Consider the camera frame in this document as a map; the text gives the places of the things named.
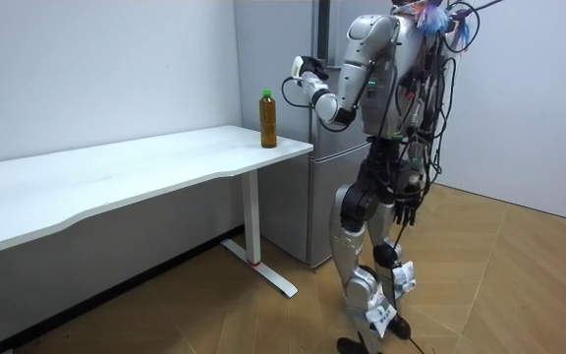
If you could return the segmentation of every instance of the plastic bottle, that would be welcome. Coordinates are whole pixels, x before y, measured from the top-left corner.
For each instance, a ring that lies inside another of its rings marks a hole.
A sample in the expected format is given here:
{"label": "plastic bottle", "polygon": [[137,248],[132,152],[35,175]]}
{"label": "plastic bottle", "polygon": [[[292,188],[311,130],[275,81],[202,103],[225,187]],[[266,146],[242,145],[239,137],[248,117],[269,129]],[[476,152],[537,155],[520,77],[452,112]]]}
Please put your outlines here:
{"label": "plastic bottle", "polygon": [[261,123],[261,146],[276,147],[276,102],[269,89],[263,90],[263,98],[259,101],[259,122]]}

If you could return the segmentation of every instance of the refrigerator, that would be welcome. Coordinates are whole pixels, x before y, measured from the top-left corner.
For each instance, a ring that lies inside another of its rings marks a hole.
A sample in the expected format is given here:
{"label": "refrigerator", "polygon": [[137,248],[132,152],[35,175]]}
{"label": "refrigerator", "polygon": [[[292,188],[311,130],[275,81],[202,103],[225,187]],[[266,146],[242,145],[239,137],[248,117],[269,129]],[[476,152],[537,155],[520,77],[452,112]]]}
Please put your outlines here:
{"label": "refrigerator", "polygon": [[[243,125],[259,129],[258,101],[263,89],[276,100],[277,135],[313,144],[310,155],[260,169],[261,235],[311,267],[331,257],[329,214],[337,189],[353,183],[368,154],[358,114],[342,133],[320,126],[315,114],[295,108],[281,94],[297,55],[322,59],[332,69],[329,86],[336,91],[346,49],[346,32],[359,15],[387,14],[389,1],[255,1],[235,0]],[[287,97],[305,104],[294,83]]]}

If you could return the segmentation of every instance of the humanoid robot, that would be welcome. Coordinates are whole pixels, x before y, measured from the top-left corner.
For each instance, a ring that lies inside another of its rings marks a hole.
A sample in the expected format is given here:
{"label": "humanoid robot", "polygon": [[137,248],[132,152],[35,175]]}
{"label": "humanoid robot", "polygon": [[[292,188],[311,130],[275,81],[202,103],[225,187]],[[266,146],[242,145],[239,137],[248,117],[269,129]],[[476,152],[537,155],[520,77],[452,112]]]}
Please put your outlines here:
{"label": "humanoid robot", "polygon": [[[455,59],[448,54],[459,52],[448,43],[454,35],[448,33],[477,13],[471,6],[454,14],[442,9],[447,26],[429,32],[421,28],[421,14],[407,11],[415,9],[412,5],[417,4],[394,6],[391,15],[363,15],[353,21],[337,94],[324,82],[328,75],[322,64],[311,57],[297,57],[292,76],[283,84],[295,81],[309,103],[306,107],[313,108],[330,131],[348,128],[361,111],[369,135],[369,153],[357,180],[336,192],[330,216],[333,261],[359,336],[359,342],[338,340],[342,354],[380,353],[388,329],[401,339],[411,339],[410,326],[397,310],[399,299],[416,285],[414,266],[402,263],[398,243],[406,225],[416,221],[417,209],[433,183],[431,171],[440,172],[438,150],[432,157],[434,141],[441,139],[451,109],[449,103],[445,111],[443,102],[445,87],[451,87],[453,95],[453,80],[447,85],[445,73],[453,64],[455,79],[456,70]],[[402,225],[395,239],[388,234],[393,222]],[[374,269],[359,264],[367,231]]]}

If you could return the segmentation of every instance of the herringbone floor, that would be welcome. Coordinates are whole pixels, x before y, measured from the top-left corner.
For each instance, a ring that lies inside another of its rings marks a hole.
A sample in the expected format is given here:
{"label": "herringbone floor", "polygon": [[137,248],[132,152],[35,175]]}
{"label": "herringbone floor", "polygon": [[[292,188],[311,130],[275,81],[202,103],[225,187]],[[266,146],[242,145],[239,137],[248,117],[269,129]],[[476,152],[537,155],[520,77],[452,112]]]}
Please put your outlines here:
{"label": "herringbone floor", "polygon": [[[402,313],[425,353],[566,353],[566,219],[435,187],[402,245],[419,282]],[[15,353],[335,354],[354,337],[332,262],[313,272],[265,241],[263,258],[297,296],[218,247]],[[389,337],[385,353],[417,351]]]}

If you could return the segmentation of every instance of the table foot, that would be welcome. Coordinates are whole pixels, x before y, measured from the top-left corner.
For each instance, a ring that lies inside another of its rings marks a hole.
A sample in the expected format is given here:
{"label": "table foot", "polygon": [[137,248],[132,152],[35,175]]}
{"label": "table foot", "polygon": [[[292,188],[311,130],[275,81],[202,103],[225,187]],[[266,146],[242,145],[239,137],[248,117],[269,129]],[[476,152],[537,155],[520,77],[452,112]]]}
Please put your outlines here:
{"label": "table foot", "polygon": [[251,265],[246,259],[246,250],[232,240],[222,241],[222,246],[226,247],[229,251],[234,253],[252,269],[256,270],[259,274],[263,275],[269,282],[276,286],[285,296],[291,298],[299,292],[291,282],[287,281],[283,276],[279,275],[276,271],[272,270],[269,266],[259,262],[257,265]]}

